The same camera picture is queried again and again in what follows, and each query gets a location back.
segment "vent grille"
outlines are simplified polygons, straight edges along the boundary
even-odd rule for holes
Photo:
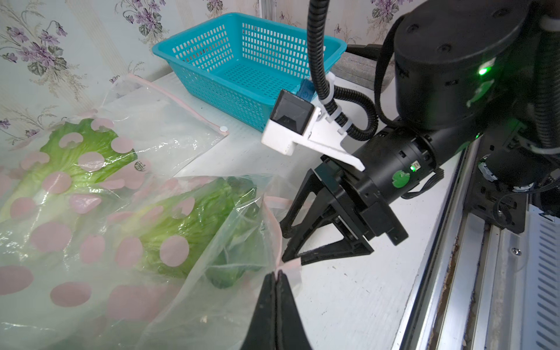
[[[522,350],[560,348],[560,224],[529,214]]]

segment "screw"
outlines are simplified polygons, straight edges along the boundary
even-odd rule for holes
[[[451,45],[450,44],[443,44],[440,47],[437,48],[438,52],[449,52],[451,51]]]

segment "plastic bag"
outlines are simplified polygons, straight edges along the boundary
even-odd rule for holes
[[[112,85],[98,116],[105,113],[114,130],[133,139],[157,173],[167,177],[228,135],[174,95],[132,74]]]
[[[146,175],[173,176],[227,133],[137,76],[118,79],[98,110],[42,131],[2,155],[0,222],[18,198],[138,189]]]
[[[273,176],[153,176],[5,220],[0,348],[239,345],[294,192]]]

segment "floral wallpaper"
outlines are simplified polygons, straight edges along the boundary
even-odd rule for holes
[[[325,33],[347,44],[381,44],[400,14],[424,0],[331,0]],[[277,21],[306,28],[309,2],[275,0]]]
[[[0,152],[101,104],[116,79],[169,72],[156,43],[259,0],[0,0]]]

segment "green lettuce leaf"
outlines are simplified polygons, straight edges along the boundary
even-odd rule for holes
[[[35,198],[38,204],[48,200],[55,194],[48,194],[41,188],[43,180],[51,173],[63,171],[72,178],[72,185],[68,189],[75,192],[81,189],[81,193],[93,190],[92,185],[103,182],[117,170],[136,160],[138,157],[134,150],[128,153],[117,153],[111,148],[111,141],[118,135],[110,130],[95,131],[91,128],[93,119],[82,119],[79,124],[65,122],[58,129],[51,132],[49,141],[41,147],[40,151],[49,155],[50,160],[45,164],[35,164],[18,183],[13,194],[0,209],[0,222],[10,217],[10,206],[13,201],[20,197]],[[59,146],[60,139],[69,133],[79,133],[83,141],[74,148]],[[78,166],[78,158],[87,152],[98,152],[105,159],[103,168],[93,172],[87,172]]]
[[[238,204],[254,199],[255,193],[256,187],[248,179],[218,178],[198,189],[143,208],[127,220],[122,232],[126,235],[144,232],[139,238],[145,251],[145,268],[170,277],[186,278],[231,211]],[[174,210],[177,204],[190,197],[195,199],[195,204],[188,216]],[[157,206],[162,206],[164,211],[149,228],[144,227],[142,216]],[[177,267],[167,266],[160,259],[161,244],[173,235],[185,237],[189,243],[189,255]]]

